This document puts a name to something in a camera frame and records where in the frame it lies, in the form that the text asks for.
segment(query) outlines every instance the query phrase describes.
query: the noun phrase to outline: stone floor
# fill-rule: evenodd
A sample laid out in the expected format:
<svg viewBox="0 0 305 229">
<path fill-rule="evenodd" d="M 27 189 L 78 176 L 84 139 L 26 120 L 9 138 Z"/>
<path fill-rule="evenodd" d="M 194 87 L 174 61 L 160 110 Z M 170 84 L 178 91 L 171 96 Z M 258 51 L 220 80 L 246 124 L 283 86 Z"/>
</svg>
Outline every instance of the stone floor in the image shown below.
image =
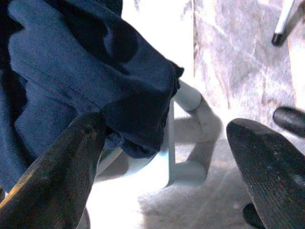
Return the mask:
<svg viewBox="0 0 305 229">
<path fill-rule="evenodd" d="M 208 169 L 200 187 L 168 187 L 147 195 L 94 185 L 91 229 L 250 229 L 250 202 L 225 136 L 237 117 L 259 121 L 305 152 L 304 140 L 280 129 L 280 105 L 305 110 L 304 11 L 296 1 L 283 46 L 271 45 L 282 0 L 125 0 L 123 18 L 166 58 L 185 68 L 182 80 L 204 100 L 187 113 L 175 104 L 176 161 Z"/>
</svg>

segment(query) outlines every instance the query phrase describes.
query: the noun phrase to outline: blue towel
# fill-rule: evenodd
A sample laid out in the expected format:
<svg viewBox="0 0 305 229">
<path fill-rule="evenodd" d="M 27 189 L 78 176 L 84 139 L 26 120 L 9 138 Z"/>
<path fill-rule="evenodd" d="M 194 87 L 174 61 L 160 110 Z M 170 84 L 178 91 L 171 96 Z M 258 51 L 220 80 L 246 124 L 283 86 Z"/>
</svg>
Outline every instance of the blue towel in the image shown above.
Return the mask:
<svg viewBox="0 0 305 229">
<path fill-rule="evenodd" d="M 183 69 L 123 21 L 121 11 L 122 0 L 10 2 L 15 24 L 1 32 L 8 44 L 0 52 L 0 186 L 7 192 L 88 111 L 106 120 L 105 148 L 120 146 L 134 158 L 160 149 Z"/>
</svg>

